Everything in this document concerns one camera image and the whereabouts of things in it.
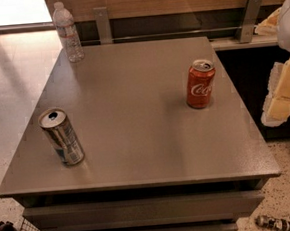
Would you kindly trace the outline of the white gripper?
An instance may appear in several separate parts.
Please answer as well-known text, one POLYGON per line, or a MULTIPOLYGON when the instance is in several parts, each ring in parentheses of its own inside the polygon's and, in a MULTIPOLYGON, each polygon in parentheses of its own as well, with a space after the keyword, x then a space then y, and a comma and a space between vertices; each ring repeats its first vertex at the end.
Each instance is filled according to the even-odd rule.
MULTIPOLYGON (((279 47, 290 52, 290 0, 285 0, 281 9, 273 11, 254 29, 256 35, 270 36, 277 33, 279 47)), ((290 117, 290 59, 285 63, 274 63, 267 90, 261 121, 265 126, 273 128, 285 123, 290 117)))

